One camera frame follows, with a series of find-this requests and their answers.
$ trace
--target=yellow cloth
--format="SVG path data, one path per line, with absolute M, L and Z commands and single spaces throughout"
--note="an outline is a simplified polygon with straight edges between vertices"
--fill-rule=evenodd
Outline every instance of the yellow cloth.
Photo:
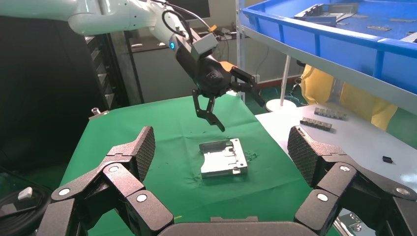
M 332 83 L 333 76 L 306 65 L 301 76 L 302 96 L 309 105 L 325 103 L 330 97 Z M 385 131 L 398 108 L 348 83 L 343 84 L 340 104 Z

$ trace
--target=black cable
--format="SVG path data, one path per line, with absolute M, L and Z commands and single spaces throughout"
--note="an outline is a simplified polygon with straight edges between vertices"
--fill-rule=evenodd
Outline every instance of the black cable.
M 191 28 L 190 28 L 190 25 L 188 25 L 188 23 L 186 22 L 186 20 L 184 19 L 184 17 L 183 17 L 183 16 L 181 16 L 181 14 L 179 14 L 178 12 L 173 11 L 173 10 L 165 10 L 164 12 L 162 12 L 162 21 L 164 22 L 164 25 L 165 25 L 165 26 L 166 26 L 166 27 L 167 27 L 170 31 L 172 31 L 173 33 L 178 34 L 178 35 L 180 35 L 180 36 L 182 36 L 182 37 L 185 37 L 185 34 L 184 34 L 184 33 L 182 33 L 182 32 L 178 32 L 178 31 L 176 31 L 176 30 L 172 29 L 172 28 L 169 26 L 169 24 L 165 21 L 165 14 L 167 14 L 167 13 L 174 14 L 174 15 L 176 15 L 176 16 L 178 17 L 179 21 L 181 21 L 181 23 L 184 25 L 185 30 L 187 31 L 187 33 L 188 33 L 188 35 L 189 35 L 190 43 L 193 43 L 193 42 L 194 42 L 194 37 L 193 37 L 193 35 L 192 35 L 192 33 L 191 33 Z
M 4 172 L 4 173 L 6 173 L 6 174 L 8 174 L 8 175 L 10 175 L 10 176 L 13 176 L 13 177 L 15 177 L 15 178 L 18 178 L 18 179 L 20 179 L 20 180 L 23 180 L 23 181 L 25 181 L 25 182 L 28 182 L 28 183 L 30 183 L 30 184 L 32 184 L 32 185 L 34 185 L 34 186 L 39 187 L 39 188 L 43 188 L 43 189 L 44 189 L 44 190 L 46 190 L 48 193 L 52 193 L 52 190 L 51 190 L 51 189 L 49 189 L 48 187 L 43 186 L 43 185 L 40 185 L 40 184 L 35 183 L 35 182 L 33 182 L 33 181 L 31 181 L 31 180 L 29 180 L 29 179 L 27 179 L 27 178 L 25 178 L 25 177 L 23 177 L 23 176 L 21 176 L 21 175 L 18 175 L 18 174 L 16 174 L 16 173 L 13 173 L 13 172 L 11 172 L 10 170 L 8 170 L 8 169 L 4 168 L 3 166 L 0 166 L 0 171 Z
M 170 7 L 174 8 L 174 9 L 176 9 L 176 10 L 179 10 L 179 11 L 185 12 L 185 13 L 187 13 L 188 15 L 193 16 L 194 18 L 196 18 L 197 20 L 199 20 L 201 23 L 203 23 L 203 24 L 204 24 L 204 26 L 206 26 L 206 27 L 207 27 L 207 29 L 210 29 L 210 26 L 209 26 L 209 25 L 208 25 L 208 24 L 207 24 L 207 23 L 206 23 L 203 19 L 201 19 L 201 17 L 199 17 L 197 14 L 195 14 L 195 13 L 193 13 L 193 12 L 191 12 L 191 11 L 187 10 L 187 9 L 184 9 L 184 8 L 179 7 L 179 6 L 177 6 L 177 5 L 171 4 L 171 3 L 167 2 L 167 1 L 159 1 L 159 0 L 151 0 L 151 1 L 154 1 L 154 2 L 160 3 L 160 4 L 162 4 L 162 5 L 170 6 Z

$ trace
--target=metal bracket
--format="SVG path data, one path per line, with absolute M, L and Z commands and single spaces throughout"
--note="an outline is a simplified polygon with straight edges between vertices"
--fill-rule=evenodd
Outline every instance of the metal bracket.
M 247 163 L 239 139 L 200 144 L 200 151 L 204 154 L 202 178 L 247 173 Z

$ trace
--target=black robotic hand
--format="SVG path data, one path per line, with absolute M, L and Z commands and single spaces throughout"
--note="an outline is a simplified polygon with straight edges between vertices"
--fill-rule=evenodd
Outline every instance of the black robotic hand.
M 225 131 L 224 125 L 213 114 L 214 101 L 217 97 L 221 97 L 229 90 L 242 91 L 253 96 L 261 107 L 265 105 L 265 101 L 259 96 L 260 90 L 252 75 L 234 66 L 231 67 L 230 71 L 227 71 L 220 62 L 212 57 L 207 57 L 198 62 L 194 82 L 198 87 L 197 90 L 193 90 L 197 116 L 207 120 L 210 125 L 217 125 L 222 132 Z M 200 108 L 199 95 L 209 99 L 205 110 Z

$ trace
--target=screw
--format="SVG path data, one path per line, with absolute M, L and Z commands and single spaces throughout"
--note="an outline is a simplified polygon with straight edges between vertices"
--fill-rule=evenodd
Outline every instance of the screw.
M 92 110 L 91 110 L 91 112 L 94 114 L 94 115 L 98 115 L 98 114 L 100 114 L 101 112 L 100 112 L 100 110 L 97 108 L 97 107 L 94 107 Z
M 351 170 L 347 166 L 340 166 L 340 169 L 343 170 L 343 171 L 350 171 Z
M 327 202 L 328 201 L 328 197 L 326 195 L 324 195 L 323 193 L 317 194 L 317 198 L 322 202 Z
M 352 227 L 352 230 L 355 232 L 359 232 L 362 230 L 362 226 L 360 224 L 357 224 L 355 226 Z
M 119 168 L 117 166 L 112 166 L 110 167 L 109 171 L 110 172 L 116 172 Z
M 142 203 L 142 202 L 146 201 L 146 199 L 147 199 L 147 198 L 148 198 L 148 197 L 147 197 L 145 194 L 141 194 L 141 195 L 139 195 L 139 196 L 136 198 L 136 200 L 137 200 L 138 202 Z
M 396 188 L 397 192 L 401 193 L 402 195 L 409 195 L 410 192 L 407 191 L 407 189 L 404 188 Z
M 65 189 L 61 190 L 58 194 L 60 196 L 64 196 L 64 195 L 66 195 L 68 193 L 69 193 L 69 188 L 65 188 Z

